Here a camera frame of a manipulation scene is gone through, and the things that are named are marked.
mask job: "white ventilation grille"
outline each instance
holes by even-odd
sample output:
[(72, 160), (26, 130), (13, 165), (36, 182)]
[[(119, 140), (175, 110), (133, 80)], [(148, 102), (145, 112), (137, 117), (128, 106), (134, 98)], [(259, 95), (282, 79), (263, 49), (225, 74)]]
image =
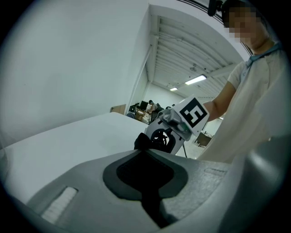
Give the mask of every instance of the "white ventilation grille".
[(41, 217), (51, 224), (55, 224), (66, 207), (76, 196), (77, 192), (78, 191), (75, 188), (67, 187), (63, 193), (43, 212)]

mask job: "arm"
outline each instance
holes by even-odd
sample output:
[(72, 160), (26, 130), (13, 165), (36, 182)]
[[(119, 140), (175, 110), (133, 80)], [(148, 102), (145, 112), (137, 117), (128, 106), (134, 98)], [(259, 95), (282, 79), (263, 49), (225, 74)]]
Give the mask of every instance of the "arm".
[(154, 110), (154, 105), (151, 106), (151, 109), (147, 111), (148, 113), (151, 113)]
[(210, 115), (208, 122), (219, 118), (226, 112), (235, 92), (236, 89), (234, 86), (230, 82), (227, 82), (214, 100), (204, 103), (204, 107), (208, 110)]

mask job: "white wall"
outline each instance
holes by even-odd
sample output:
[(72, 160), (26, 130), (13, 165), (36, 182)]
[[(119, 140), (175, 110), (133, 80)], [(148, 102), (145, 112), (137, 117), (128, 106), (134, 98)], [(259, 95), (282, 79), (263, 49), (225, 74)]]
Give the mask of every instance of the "white wall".
[(210, 121), (206, 124), (205, 128), (203, 129), (203, 132), (207, 132), (211, 134), (212, 136), (215, 135), (216, 131), (218, 130), (222, 120), (215, 119), (213, 121)]
[(148, 0), (35, 2), (2, 47), (4, 144), (127, 104), (149, 32)]
[(155, 104), (159, 103), (162, 108), (166, 108), (171, 107), (172, 104), (178, 104), (184, 98), (157, 85), (150, 84), (144, 97), (144, 101), (148, 102), (149, 100), (152, 100)]
[(141, 76), (138, 80), (135, 92), (132, 97), (131, 105), (136, 103), (140, 103), (142, 101), (142, 97), (144, 92), (146, 91), (146, 84), (147, 84), (147, 75), (146, 75), (146, 67), (142, 70)]

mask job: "lanyard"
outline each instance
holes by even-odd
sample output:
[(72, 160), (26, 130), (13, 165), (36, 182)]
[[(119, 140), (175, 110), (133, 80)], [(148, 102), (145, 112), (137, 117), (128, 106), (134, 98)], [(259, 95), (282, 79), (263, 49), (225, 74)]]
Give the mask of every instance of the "lanyard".
[(264, 52), (262, 54), (251, 56), (249, 58), (249, 60), (246, 62), (246, 66), (240, 75), (240, 83), (242, 83), (245, 80), (247, 74), (249, 73), (249, 71), (251, 69), (251, 65), (253, 64), (253, 62), (255, 62), (256, 60), (260, 59), (261, 57), (264, 57), (264, 56), (266, 56), (272, 52), (275, 52), (279, 49), (282, 49), (281, 43), (275, 44), (272, 48), (268, 49), (266, 52)]

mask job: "man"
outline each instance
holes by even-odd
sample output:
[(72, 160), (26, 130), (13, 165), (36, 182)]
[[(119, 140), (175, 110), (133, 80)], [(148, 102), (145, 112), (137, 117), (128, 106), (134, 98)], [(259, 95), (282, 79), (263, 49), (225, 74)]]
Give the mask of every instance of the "man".
[(148, 112), (149, 114), (151, 114), (154, 110), (156, 110), (156, 109), (158, 108), (158, 106), (157, 106), (156, 104), (154, 104), (154, 102), (153, 102), (152, 100), (149, 101), (149, 104), (150, 104), (150, 106), (151, 106), (151, 109), (148, 110), (147, 112)]
[(270, 138), (256, 103), (288, 65), (280, 44), (270, 38), (263, 19), (256, 10), (239, 0), (227, 0), (222, 8), (225, 27), (253, 52), (249, 61), (234, 69), (220, 94), (204, 104), (212, 121), (224, 120), (199, 160), (231, 163), (235, 156), (250, 151)]

